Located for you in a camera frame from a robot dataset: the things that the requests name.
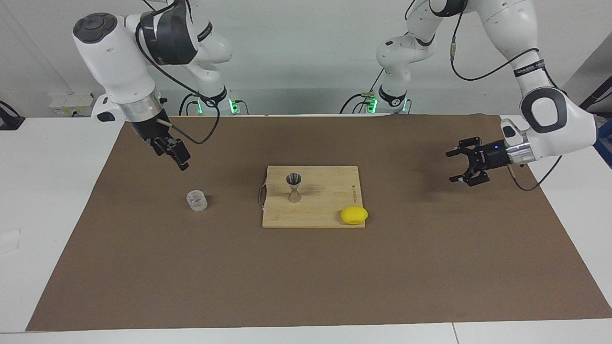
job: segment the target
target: yellow lemon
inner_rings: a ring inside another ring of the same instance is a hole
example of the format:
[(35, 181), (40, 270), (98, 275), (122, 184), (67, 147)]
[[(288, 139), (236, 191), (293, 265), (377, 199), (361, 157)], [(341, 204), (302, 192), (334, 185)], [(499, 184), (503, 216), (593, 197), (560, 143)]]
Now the yellow lemon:
[(342, 210), (340, 217), (347, 225), (360, 225), (368, 218), (368, 211), (364, 207), (347, 207)]

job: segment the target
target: brown paper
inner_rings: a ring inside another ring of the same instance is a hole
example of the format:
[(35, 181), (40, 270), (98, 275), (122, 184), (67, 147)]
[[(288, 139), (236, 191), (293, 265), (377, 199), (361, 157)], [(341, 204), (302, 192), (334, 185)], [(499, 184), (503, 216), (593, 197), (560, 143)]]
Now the brown paper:
[[(201, 137), (213, 119), (173, 122)], [(473, 188), (448, 181), (467, 162), (444, 153), (500, 139), (498, 125), (222, 118), (208, 143), (187, 144), (185, 172), (125, 126), (28, 330), (612, 317), (541, 190), (519, 191), (503, 168)], [(263, 229), (268, 165), (358, 166), (367, 228)], [(194, 189), (204, 212), (185, 201)]]

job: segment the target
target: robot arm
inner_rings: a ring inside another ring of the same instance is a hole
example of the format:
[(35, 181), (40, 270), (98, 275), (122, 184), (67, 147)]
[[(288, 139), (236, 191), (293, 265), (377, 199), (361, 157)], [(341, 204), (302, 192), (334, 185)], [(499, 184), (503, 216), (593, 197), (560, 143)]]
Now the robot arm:
[[(172, 0), (162, 13), (146, 12), (126, 18), (127, 28), (139, 30), (143, 47), (158, 65), (181, 65), (191, 73), (198, 93), (205, 96), (205, 104), (211, 99), (221, 114), (237, 111), (221, 74), (214, 66), (231, 59), (229, 41), (218, 33), (207, 19), (200, 0)], [(203, 107), (216, 114), (216, 109)]]
[[(220, 115), (224, 108), (230, 108), (230, 102), (225, 106), (222, 103), (229, 98), (229, 91), (212, 64), (229, 61), (231, 47), (213, 32), (207, 19), (193, 13), (199, 9), (197, 0), (193, 5), (188, 0), (174, 0), (160, 11), (127, 18), (94, 13), (79, 20), (73, 30), (81, 57), (106, 90), (97, 99), (92, 116), (101, 122), (132, 123), (134, 131), (157, 155), (169, 155), (181, 170), (187, 169), (190, 154), (184, 143), (174, 139), (168, 127), (159, 123), (170, 120), (138, 46), (157, 64), (184, 65), (196, 79), (198, 92), (208, 105), (205, 108), (215, 112), (218, 109)], [(211, 69), (202, 69), (200, 61)]]
[(123, 120), (157, 155), (167, 154), (181, 171), (187, 169), (190, 155), (180, 139), (157, 122), (169, 121), (156, 96), (155, 82), (146, 71), (144, 58), (125, 26), (123, 17), (94, 13), (79, 20), (73, 38), (85, 64), (104, 89), (92, 112), (100, 122)]
[[(392, 49), (379, 47), (378, 50), (378, 60), (382, 61), (386, 71), (376, 95), (379, 104), (388, 106), (383, 110), (398, 111), (401, 102), (380, 100), (389, 95), (405, 98), (402, 92), (407, 89), (409, 78), (404, 77), (405, 82), (401, 83), (399, 76), (409, 75), (408, 63), (433, 53), (434, 42), (427, 42), (427, 39), (431, 37), (433, 40), (441, 20), (462, 12), (477, 12), (487, 36), (514, 69), (523, 95), (521, 114), (529, 123), (528, 129), (519, 130), (511, 120), (503, 120), (504, 139), (493, 143), (483, 145), (477, 137), (460, 141), (447, 156), (467, 155), (469, 167), (465, 173), (452, 177), (451, 181), (463, 181), (474, 186), (489, 180), (489, 169), (563, 155), (595, 143), (597, 129), (593, 115), (574, 104), (548, 79), (544, 60), (537, 50), (537, 19), (531, 0), (417, 0), (415, 5), (408, 17), (409, 34), (404, 36), (407, 38), (392, 39), (384, 43)], [(390, 58), (389, 52), (393, 52), (392, 56), (404, 54), (409, 58)], [(451, 48), (453, 56), (454, 43)]]

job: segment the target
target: green led light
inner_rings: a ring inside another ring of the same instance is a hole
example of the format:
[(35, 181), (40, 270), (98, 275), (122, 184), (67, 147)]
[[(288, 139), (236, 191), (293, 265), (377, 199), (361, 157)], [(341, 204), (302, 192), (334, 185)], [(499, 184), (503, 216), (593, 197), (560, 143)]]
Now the green led light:
[(229, 101), (229, 108), (231, 109), (232, 114), (238, 112), (238, 105), (236, 105), (236, 103), (231, 99)]
[(369, 113), (375, 113), (376, 112), (376, 106), (378, 105), (378, 99), (374, 98), (372, 99), (372, 101), (370, 102), (370, 104), (368, 105), (367, 111)]

